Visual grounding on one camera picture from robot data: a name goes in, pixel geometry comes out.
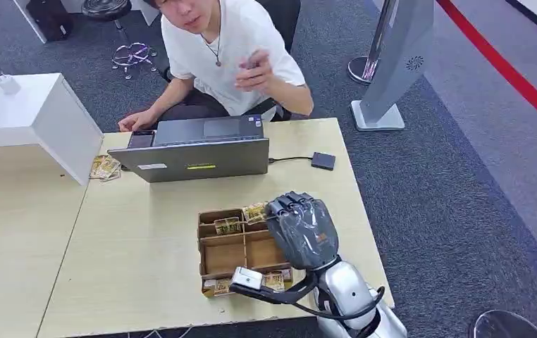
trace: white t-shirt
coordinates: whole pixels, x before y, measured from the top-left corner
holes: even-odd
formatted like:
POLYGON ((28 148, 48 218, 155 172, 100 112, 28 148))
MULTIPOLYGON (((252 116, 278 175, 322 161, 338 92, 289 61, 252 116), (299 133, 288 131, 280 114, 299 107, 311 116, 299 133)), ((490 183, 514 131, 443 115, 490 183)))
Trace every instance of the white t-shirt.
MULTIPOLYGON (((216 56, 201 35, 194 35, 173 26, 165 17, 161 19, 163 40, 171 74, 179 79, 196 77, 194 86, 212 95, 232 116, 242 115, 268 98, 260 92, 242 92, 235 88, 235 76, 239 67, 256 50, 265 49, 273 74, 294 86, 306 83, 302 71, 285 50, 283 38, 273 25, 271 17, 255 0, 220 0, 221 33, 210 47, 217 52, 221 67, 216 66, 216 56)), ((274 109, 263 114, 272 118, 274 109)))

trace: black bag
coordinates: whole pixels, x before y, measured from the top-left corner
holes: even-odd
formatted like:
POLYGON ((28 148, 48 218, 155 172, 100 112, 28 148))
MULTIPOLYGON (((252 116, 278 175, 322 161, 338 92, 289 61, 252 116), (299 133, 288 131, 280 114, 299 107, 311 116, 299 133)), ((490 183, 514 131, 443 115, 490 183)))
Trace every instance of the black bag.
POLYGON ((73 29, 71 16, 61 0, 30 0, 26 10, 48 41, 67 39, 73 29))

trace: gray glove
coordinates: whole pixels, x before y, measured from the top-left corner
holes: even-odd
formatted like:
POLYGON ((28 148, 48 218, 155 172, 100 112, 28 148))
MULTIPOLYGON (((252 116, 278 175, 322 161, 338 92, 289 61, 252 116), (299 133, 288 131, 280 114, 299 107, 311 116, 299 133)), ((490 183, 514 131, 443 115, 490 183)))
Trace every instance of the gray glove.
POLYGON ((337 257, 339 238, 320 199, 288 192, 265 207, 268 228, 291 266, 313 270, 337 257))

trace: black cable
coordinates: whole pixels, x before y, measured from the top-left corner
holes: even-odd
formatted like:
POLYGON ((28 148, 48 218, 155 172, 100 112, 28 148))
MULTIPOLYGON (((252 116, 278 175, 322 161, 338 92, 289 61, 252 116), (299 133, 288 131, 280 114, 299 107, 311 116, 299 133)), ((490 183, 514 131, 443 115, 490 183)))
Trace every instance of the black cable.
POLYGON ((310 160, 312 161, 312 157, 306 157, 306 156, 294 156, 294 157, 285 157, 285 158, 268 158, 268 164, 272 164, 279 161, 289 161, 289 160, 310 160))
POLYGON ((365 315, 368 312, 372 311, 376 307, 376 304, 378 304, 378 302, 380 302, 381 299, 383 299, 383 296, 385 295, 385 287, 379 287, 376 290, 376 292, 378 292, 378 294, 372 300, 372 302, 364 310, 362 310, 362 311, 360 311, 358 313, 354 313, 353 315, 331 315, 329 313, 324 313, 324 312, 312 310, 311 308, 307 308, 306 306, 300 305, 298 303, 293 303, 291 305, 295 306, 296 308, 298 308, 298 309, 300 309, 302 311, 306 311, 306 312, 310 313, 311 315, 316 315, 318 317, 327 318, 327 319, 334 319, 334 320, 350 320, 350 319, 355 319, 355 318, 362 317, 363 315, 365 315))

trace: round stool top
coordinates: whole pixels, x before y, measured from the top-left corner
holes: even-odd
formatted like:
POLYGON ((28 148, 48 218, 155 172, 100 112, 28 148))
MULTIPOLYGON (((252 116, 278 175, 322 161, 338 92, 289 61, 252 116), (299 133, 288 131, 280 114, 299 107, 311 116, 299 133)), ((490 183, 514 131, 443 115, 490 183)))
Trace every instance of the round stool top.
POLYGON ((82 13, 98 21, 114 21, 132 10, 130 0, 84 0, 82 13))
POLYGON ((503 310, 481 314, 472 325, 471 338, 537 338, 537 327, 526 318, 503 310))

